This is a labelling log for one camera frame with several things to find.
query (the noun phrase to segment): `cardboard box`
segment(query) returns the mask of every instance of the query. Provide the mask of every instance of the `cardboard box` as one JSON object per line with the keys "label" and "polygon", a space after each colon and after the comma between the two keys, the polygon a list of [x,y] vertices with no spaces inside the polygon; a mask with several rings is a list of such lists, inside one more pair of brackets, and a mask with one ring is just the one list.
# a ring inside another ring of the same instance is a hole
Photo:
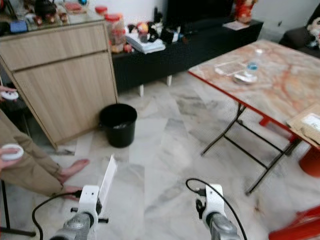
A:
{"label": "cardboard box", "polygon": [[287,121],[290,130],[320,149],[320,104],[316,103]]}

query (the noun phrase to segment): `red chair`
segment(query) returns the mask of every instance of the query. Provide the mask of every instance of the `red chair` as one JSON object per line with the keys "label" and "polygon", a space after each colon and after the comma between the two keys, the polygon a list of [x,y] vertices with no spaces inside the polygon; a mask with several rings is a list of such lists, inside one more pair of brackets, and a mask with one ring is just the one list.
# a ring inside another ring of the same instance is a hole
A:
{"label": "red chair", "polygon": [[320,205],[297,212],[296,219],[287,227],[273,231],[269,240],[304,240],[320,235]]}

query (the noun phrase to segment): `marble floor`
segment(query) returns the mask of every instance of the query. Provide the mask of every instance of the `marble floor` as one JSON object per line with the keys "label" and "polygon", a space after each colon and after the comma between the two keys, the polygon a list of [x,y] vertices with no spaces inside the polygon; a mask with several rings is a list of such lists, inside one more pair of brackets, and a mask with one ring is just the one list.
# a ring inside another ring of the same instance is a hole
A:
{"label": "marble floor", "polygon": [[[108,240],[209,240],[195,209],[196,196],[185,187],[189,177],[220,184],[224,196],[233,205],[249,240],[267,240],[270,231],[286,226],[296,211],[320,204],[320,179],[306,175],[298,160],[308,149],[302,143],[290,157],[284,157],[260,188],[247,197],[245,190],[263,168],[226,140],[220,140],[204,157],[201,150],[230,122],[236,103],[186,72],[173,76],[172,86],[165,81],[148,84],[144,97],[137,91],[121,94],[121,103],[136,108],[135,140],[127,148],[111,147],[105,134],[96,130],[59,146],[55,152],[36,124],[30,124],[34,141],[62,166],[80,158],[91,163],[67,184],[100,184],[115,154],[118,171],[110,197],[101,216],[109,224],[98,225],[90,239]],[[286,133],[261,127],[259,115],[244,113],[244,122],[264,137],[284,147]],[[235,126],[229,135],[259,157],[264,163],[277,154],[251,133]],[[46,198],[17,186],[8,185],[11,227],[35,230],[31,213]],[[72,200],[57,199],[39,210],[37,219],[49,239],[70,218]],[[231,212],[226,214],[236,224]],[[28,237],[2,234],[3,240],[26,240]],[[39,239],[39,235],[30,239]]]}

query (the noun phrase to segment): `beige pants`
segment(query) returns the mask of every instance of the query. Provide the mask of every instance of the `beige pants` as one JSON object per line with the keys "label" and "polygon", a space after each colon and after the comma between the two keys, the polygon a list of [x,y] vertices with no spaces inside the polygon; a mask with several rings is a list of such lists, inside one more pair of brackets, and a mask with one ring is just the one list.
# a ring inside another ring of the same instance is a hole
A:
{"label": "beige pants", "polygon": [[0,110],[0,146],[14,143],[23,147],[24,154],[20,162],[1,171],[2,180],[46,196],[65,192],[57,180],[62,168]]}

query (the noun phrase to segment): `black bucket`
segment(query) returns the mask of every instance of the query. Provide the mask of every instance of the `black bucket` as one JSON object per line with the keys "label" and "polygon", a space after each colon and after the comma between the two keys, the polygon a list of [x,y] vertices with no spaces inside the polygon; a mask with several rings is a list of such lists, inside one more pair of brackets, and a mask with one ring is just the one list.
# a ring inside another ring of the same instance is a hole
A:
{"label": "black bucket", "polygon": [[137,111],[126,104],[113,104],[100,112],[100,125],[111,146],[125,148],[135,139]]}

